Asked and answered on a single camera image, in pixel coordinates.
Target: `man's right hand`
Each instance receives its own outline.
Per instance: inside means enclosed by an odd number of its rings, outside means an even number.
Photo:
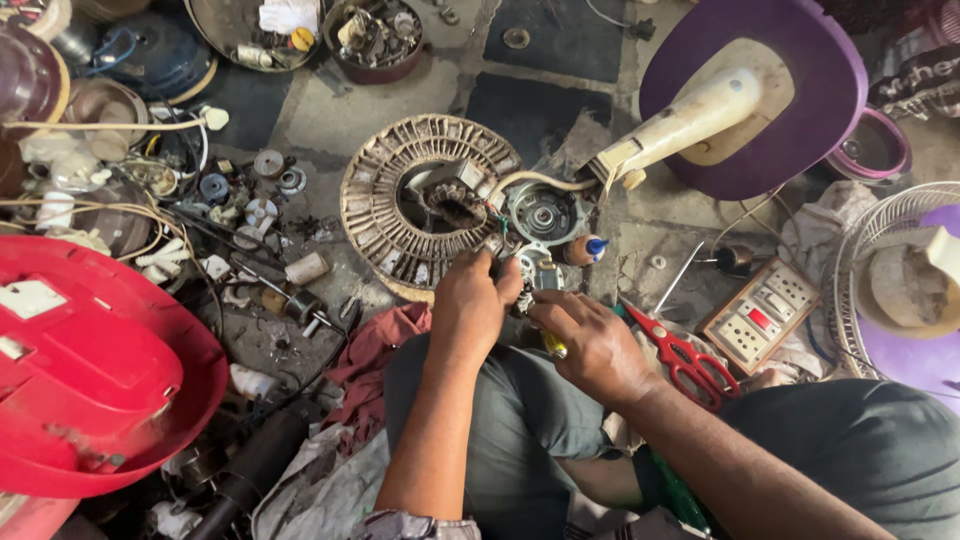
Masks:
[[[534,292],[530,318],[566,345],[557,373],[610,410],[638,402],[662,378],[649,367],[627,325],[580,293]]]

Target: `sleeve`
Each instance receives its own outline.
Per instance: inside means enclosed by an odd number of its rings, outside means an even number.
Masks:
[[[382,510],[354,526],[350,540],[480,540],[480,529],[473,520],[444,521]]]

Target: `electrical socket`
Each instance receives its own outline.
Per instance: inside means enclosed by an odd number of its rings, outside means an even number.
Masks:
[[[727,349],[736,353],[739,362],[750,369],[758,362],[763,348],[769,340],[757,331],[750,322],[739,313],[732,313],[730,317],[715,327],[715,333],[727,342]]]
[[[772,270],[774,275],[764,284],[777,291],[777,294],[797,311],[805,309],[817,299],[816,292],[811,291],[804,280],[788,270],[785,265],[774,267]]]

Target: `red plastic container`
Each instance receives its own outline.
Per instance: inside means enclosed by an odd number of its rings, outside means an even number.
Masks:
[[[24,318],[0,290],[0,491],[101,495],[200,433],[223,398],[227,361],[170,295],[75,244],[0,236],[0,289],[15,282],[41,282],[65,303]]]

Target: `blue motor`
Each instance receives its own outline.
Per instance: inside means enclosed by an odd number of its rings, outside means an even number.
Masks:
[[[102,72],[147,101],[173,99],[201,83],[213,54],[188,18],[141,12],[113,24],[88,74]]]

